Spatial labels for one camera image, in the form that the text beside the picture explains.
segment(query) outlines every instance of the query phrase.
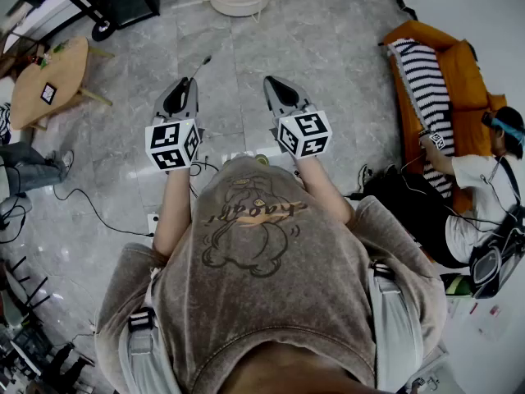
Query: black hair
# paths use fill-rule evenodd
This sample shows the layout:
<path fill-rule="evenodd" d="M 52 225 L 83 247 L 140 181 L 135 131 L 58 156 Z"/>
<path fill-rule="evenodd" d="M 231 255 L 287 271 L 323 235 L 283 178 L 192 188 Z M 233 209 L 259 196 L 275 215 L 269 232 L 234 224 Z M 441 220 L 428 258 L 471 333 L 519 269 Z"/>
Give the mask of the black hair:
<path fill-rule="evenodd" d="M 523 118 L 521 114 L 514 108 L 502 107 L 498 110 L 495 117 L 508 126 L 515 128 L 516 130 L 523 130 Z M 518 139 L 508 133 L 505 133 L 504 137 L 505 148 L 507 149 L 507 152 L 510 152 L 516 158 L 521 159 L 523 157 L 522 142 L 518 141 Z"/>

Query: striped fabric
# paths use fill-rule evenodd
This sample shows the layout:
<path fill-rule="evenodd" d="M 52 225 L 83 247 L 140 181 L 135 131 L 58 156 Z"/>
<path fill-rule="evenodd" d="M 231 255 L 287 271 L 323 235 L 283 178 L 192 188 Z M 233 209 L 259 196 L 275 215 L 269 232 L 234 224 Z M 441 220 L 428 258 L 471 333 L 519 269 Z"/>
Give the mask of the striped fabric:
<path fill-rule="evenodd" d="M 445 141 L 441 152 L 454 156 L 450 98 L 437 63 L 436 51 L 413 39 L 398 39 L 388 46 L 423 129 L 439 133 Z M 452 196 L 452 180 L 426 161 L 423 176 L 444 199 Z"/>

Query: black backpack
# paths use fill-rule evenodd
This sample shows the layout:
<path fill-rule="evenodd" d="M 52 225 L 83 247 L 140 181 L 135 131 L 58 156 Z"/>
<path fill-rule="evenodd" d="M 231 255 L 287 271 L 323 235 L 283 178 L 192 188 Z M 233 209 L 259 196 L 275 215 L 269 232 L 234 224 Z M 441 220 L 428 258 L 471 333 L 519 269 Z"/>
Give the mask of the black backpack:
<path fill-rule="evenodd" d="M 474 298 L 491 298 L 508 280 L 525 253 L 525 208 L 522 206 L 518 182 L 509 162 L 503 156 L 501 164 L 516 196 L 516 204 L 507 211 L 501 225 L 486 241 L 474 248 L 470 258 L 470 286 Z"/>

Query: orange sofa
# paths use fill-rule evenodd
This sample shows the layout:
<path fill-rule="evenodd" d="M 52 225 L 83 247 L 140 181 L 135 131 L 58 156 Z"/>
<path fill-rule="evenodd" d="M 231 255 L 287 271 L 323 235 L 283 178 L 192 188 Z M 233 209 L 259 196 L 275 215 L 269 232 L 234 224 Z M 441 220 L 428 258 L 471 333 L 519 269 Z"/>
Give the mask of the orange sofa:
<path fill-rule="evenodd" d="M 482 125 L 485 111 L 495 111 L 507 104 L 504 95 L 492 95 L 486 91 L 482 75 L 476 64 L 467 41 L 459 41 L 429 25 L 418 21 L 407 21 L 391 31 L 383 44 L 391 44 L 397 39 L 411 38 L 436 50 L 437 61 L 450 96 L 452 105 L 452 128 L 454 130 L 454 150 L 456 156 L 466 154 L 491 154 L 489 131 Z M 390 56 L 390 64 L 395 78 L 401 121 L 403 128 L 404 161 L 414 160 L 421 154 L 419 132 L 421 123 L 413 110 L 409 96 L 399 75 L 395 57 Z M 407 166 L 411 173 L 422 173 L 424 158 Z M 472 207 L 472 198 L 466 191 L 454 186 L 453 207 L 458 213 Z"/>

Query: marble floor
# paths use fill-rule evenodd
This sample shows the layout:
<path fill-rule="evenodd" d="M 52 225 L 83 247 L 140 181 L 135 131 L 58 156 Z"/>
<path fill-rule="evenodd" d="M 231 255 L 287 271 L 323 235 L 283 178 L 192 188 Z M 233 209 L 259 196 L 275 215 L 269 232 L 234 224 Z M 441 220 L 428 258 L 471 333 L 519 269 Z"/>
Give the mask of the marble floor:
<path fill-rule="evenodd" d="M 340 191 L 357 187 L 363 163 L 400 164 L 401 145 L 395 89 L 384 48 L 377 42 L 408 19 L 395 0 L 270 0 L 259 23 L 230 18 L 200 0 L 162 0 L 161 16 L 117 31 L 97 43 L 116 54 L 111 60 L 89 60 L 87 87 L 113 101 L 112 107 L 85 101 L 53 117 L 38 131 L 33 146 L 75 151 L 75 164 L 59 196 L 79 187 L 112 226 L 148 232 L 146 213 L 158 210 L 166 181 L 144 154 L 144 127 L 157 96 L 177 77 L 198 73 L 199 119 L 206 131 L 199 158 L 219 166 L 233 153 L 249 151 L 293 168 L 280 154 L 271 133 L 272 114 L 263 97 L 263 77 L 285 77 L 302 85 L 324 109 L 334 131 L 327 153 L 320 156 Z M 90 36 L 93 22 L 83 18 L 52 42 Z M 212 170 L 193 178 L 197 192 Z M 27 261 L 21 275 L 33 290 L 48 277 L 41 296 L 51 299 L 37 309 L 53 343 L 89 333 L 121 247 L 145 237 L 107 229 L 86 199 L 73 194 L 58 201 L 50 187 L 29 193 L 33 210 L 20 236 L 3 245 L 2 256 Z M 13 221 L 0 236 L 14 236 Z M 78 350 L 94 358 L 93 338 L 77 337 Z M 84 371 L 96 392 L 111 387 L 97 368 Z"/>

